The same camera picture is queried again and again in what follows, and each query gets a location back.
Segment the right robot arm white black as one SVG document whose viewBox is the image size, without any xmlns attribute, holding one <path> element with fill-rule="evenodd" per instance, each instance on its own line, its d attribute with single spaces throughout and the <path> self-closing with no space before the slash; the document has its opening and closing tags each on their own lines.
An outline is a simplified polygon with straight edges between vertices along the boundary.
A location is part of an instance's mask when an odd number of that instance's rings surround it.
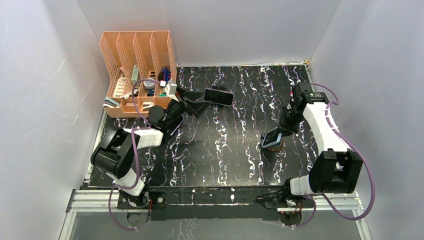
<svg viewBox="0 0 424 240">
<path fill-rule="evenodd" d="M 271 204 L 295 207 L 306 195 L 351 194 L 356 188 L 363 160 L 335 133 L 327 95 L 314 91 L 310 83 L 301 82 L 292 87 L 292 97 L 277 127 L 261 136 L 260 146 L 270 151 L 282 149 L 283 139 L 297 134 L 301 123 L 306 121 L 319 155 L 308 174 L 287 179 L 280 190 L 260 195 L 256 201 L 265 207 Z"/>
</svg>

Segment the phone with purple case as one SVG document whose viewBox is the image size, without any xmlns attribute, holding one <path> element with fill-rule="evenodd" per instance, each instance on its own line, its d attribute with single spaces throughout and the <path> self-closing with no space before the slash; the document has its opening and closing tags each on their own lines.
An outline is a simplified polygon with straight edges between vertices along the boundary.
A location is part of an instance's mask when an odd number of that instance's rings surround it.
<svg viewBox="0 0 424 240">
<path fill-rule="evenodd" d="M 184 117 L 180 115 L 170 124 L 170 135 L 174 135 L 174 133 L 180 128 L 181 124 L 184 121 Z"/>
</svg>

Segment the phone with pink case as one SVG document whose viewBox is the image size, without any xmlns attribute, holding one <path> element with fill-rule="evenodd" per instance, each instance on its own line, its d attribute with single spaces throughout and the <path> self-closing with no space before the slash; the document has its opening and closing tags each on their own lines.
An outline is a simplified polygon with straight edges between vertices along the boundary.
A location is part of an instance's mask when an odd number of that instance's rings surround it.
<svg viewBox="0 0 424 240">
<path fill-rule="evenodd" d="M 206 88 L 204 90 L 204 100 L 212 101 L 217 105 L 232 106 L 234 102 L 234 94 L 226 90 Z"/>
</svg>

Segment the phone with blue case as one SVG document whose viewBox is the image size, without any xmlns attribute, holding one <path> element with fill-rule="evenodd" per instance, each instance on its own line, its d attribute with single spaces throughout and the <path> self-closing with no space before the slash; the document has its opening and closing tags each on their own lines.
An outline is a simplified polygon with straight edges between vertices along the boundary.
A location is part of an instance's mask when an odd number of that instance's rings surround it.
<svg viewBox="0 0 424 240">
<path fill-rule="evenodd" d="M 261 147 L 265 149 L 274 144 L 278 144 L 282 140 L 282 134 L 283 131 L 279 128 L 266 132 L 261 136 Z"/>
</svg>

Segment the grey stand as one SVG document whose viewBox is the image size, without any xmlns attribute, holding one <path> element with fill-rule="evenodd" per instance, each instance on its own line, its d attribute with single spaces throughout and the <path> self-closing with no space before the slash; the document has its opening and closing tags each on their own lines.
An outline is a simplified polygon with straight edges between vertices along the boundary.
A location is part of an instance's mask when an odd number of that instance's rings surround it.
<svg viewBox="0 0 424 240">
<path fill-rule="evenodd" d="M 285 146 L 285 143 L 283 140 L 281 140 L 279 143 L 276 143 L 274 145 L 268 146 L 265 149 L 272 152 L 279 152 L 281 151 Z"/>
</svg>

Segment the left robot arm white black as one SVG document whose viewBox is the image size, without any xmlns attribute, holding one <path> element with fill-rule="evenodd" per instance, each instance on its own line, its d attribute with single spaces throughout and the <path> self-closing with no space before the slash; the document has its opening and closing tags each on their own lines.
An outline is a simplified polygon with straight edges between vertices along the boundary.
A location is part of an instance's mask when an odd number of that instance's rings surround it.
<svg viewBox="0 0 424 240">
<path fill-rule="evenodd" d="M 167 107 L 155 104 L 148 109 L 146 127 L 109 127 L 90 158 L 95 168 L 112 178 L 113 187 L 133 207 L 144 208 L 150 202 L 141 178 L 138 151 L 162 145 L 180 127 L 183 114 L 199 118 L 213 104 L 203 99 L 202 92 L 180 87 L 167 95 L 171 98 Z"/>
</svg>

